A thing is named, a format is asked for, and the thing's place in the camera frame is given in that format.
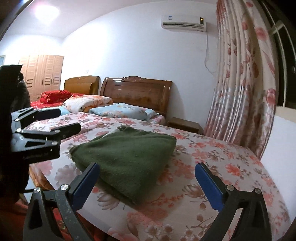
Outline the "green and white knit sweater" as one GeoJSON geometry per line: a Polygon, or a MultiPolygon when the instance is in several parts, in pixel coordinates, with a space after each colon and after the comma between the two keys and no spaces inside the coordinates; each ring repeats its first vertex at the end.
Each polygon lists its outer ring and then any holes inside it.
{"type": "Polygon", "coordinates": [[[121,202],[136,206],[156,186],[176,143],[171,135],[120,126],[72,147],[70,156],[81,171],[97,163],[100,166],[98,185],[121,202]]]}

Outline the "red bed sheet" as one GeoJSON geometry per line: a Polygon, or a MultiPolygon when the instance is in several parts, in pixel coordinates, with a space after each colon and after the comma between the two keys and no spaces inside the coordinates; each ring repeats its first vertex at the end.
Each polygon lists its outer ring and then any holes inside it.
{"type": "Polygon", "coordinates": [[[33,108],[50,108],[59,107],[71,97],[84,96],[81,93],[71,93],[67,90],[54,90],[45,91],[35,101],[31,101],[31,107],[33,108]]]}

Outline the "red folded quilt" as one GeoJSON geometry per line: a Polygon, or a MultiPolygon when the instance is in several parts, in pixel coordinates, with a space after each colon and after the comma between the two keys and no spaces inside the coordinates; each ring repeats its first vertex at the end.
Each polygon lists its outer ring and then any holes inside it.
{"type": "Polygon", "coordinates": [[[45,91],[41,94],[40,102],[44,104],[52,104],[64,102],[71,97],[72,93],[67,90],[45,91]]]}

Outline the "beige wooden wardrobe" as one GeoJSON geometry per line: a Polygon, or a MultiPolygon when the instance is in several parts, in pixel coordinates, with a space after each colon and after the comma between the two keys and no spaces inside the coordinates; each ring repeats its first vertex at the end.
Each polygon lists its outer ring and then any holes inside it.
{"type": "Polygon", "coordinates": [[[30,55],[18,61],[30,101],[39,100],[45,91],[60,89],[63,60],[60,55],[30,55]]]}

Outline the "light blue floral pillow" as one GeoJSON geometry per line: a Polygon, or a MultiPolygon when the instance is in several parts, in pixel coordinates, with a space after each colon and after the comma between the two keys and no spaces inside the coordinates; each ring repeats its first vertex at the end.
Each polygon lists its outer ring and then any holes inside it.
{"type": "Polygon", "coordinates": [[[158,115],[158,113],[152,109],[126,103],[92,108],[89,110],[89,113],[107,118],[133,118],[141,121],[148,121],[158,115]]]}

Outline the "pink floral curtain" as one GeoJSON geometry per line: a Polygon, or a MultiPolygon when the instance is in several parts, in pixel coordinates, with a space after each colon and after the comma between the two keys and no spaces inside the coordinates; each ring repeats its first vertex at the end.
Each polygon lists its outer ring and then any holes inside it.
{"type": "Polygon", "coordinates": [[[217,84],[204,133],[261,158],[273,126],[278,61],[258,1],[217,1],[217,84]]]}

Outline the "brown wooden nightstand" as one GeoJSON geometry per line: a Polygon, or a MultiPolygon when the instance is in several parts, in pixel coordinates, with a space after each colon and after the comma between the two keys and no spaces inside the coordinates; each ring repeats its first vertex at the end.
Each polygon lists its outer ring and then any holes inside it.
{"type": "Polygon", "coordinates": [[[184,120],[181,118],[171,118],[166,122],[166,125],[171,128],[176,128],[179,130],[191,132],[191,133],[197,133],[202,135],[203,134],[203,128],[200,126],[199,123],[184,120]]]}

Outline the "brown wooden headboard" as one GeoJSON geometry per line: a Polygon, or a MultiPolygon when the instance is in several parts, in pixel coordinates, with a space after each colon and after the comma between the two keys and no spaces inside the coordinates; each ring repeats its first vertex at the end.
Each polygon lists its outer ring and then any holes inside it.
{"type": "Polygon", "coordinates": [[[114,103],[124,102],[167,116],[172,82],[128,76],[107,77],[102,82],[100,95],[112,98],[114,103]]]}

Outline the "white barred window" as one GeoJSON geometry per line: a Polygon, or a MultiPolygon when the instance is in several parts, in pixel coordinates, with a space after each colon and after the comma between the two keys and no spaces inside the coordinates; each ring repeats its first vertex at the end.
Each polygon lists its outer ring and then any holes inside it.
{"type": "Polygon", "coordinates": [[[295,109],[295,1],[259,1],[275,40],[278,59],[278,99],[295,109]]]}

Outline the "white wall air conditioner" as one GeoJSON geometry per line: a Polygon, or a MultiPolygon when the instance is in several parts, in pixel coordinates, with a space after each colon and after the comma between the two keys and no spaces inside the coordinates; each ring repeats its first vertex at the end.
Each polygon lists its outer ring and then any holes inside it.
{"type": "Polygon", "coordinates": [[[207,31],[205,19],[191,15],[164,15],[161,20],[161,27],[172,30],[207,31]]]}

